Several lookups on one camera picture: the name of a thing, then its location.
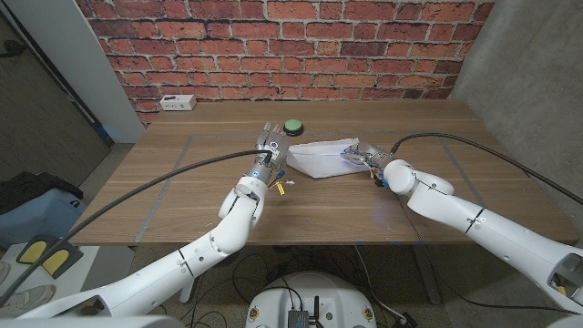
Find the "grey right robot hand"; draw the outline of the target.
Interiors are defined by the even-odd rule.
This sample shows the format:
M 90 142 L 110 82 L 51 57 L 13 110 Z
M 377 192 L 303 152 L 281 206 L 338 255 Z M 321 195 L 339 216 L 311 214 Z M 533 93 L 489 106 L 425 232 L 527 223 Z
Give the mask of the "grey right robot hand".
M 366 165 L 373 169 L 384 169 L 394 158 L 385 150 L 361 141 L 346 148 L 341 157 L 356 165 Z

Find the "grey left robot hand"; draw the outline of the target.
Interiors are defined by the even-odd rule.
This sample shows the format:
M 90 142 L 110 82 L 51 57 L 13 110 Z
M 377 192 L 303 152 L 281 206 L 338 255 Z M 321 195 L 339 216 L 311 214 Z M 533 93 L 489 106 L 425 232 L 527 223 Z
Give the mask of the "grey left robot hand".
M 289 147 L 289 136 L 280 128 L 280 125 L 277 124 L 273 128 L 267 122 L 256 141 L 255 148 L 268 150 L 268 153 L 256 155 L 250 169 L 252 177 L 267 181 L 273 172 L 279 173 L 284 169 Z

